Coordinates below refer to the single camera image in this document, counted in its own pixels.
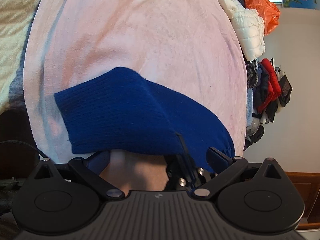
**pink bedsheet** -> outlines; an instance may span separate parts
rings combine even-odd
[[[210,109],[242,155],[246,69],[217,0],[41,0],[24,93],[37,146],[56,163],[74,155],[53,94],[117,66]]]

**beige wall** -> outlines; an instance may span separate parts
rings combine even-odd
[[[265,37],[263,57],[281,65],[293,87],[291,99],[244,157],[262,162],[270,156],[285,171],[320,172],[320,11],[281,13],[280,25]]]

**triangular cutout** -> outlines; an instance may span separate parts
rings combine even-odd
[[[38,173],[35,176],[35,179],[46,179],[53,177],[47,165],[42,165]]]
[[[281,179],[280,174],[278,173],[278,171],[276,170],[276,168],[272,164],[268,165],[265,177],[266,178],[273,178],[273,179]]]

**blue garment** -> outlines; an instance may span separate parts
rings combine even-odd
[[[247,89],[247,127],[250,126],[252,122],[252,112],[253,112],[253,94],[252,88]]]
[[[74,154],[123,149],[184,155],[179,133],[198,167],[212,171],[206,162],[210,146],[235,156],[233,141],[215,114],[129,68],[114,68],[54,96]]]

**ribbed gray panel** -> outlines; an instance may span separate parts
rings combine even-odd
[[[109,202],[90,225],[63,236],[37,236],[23,231],[16,240],[302,240],[291,231],[256,236],[222,220],[213,205],[190,198],[185,191],[133,191]]]

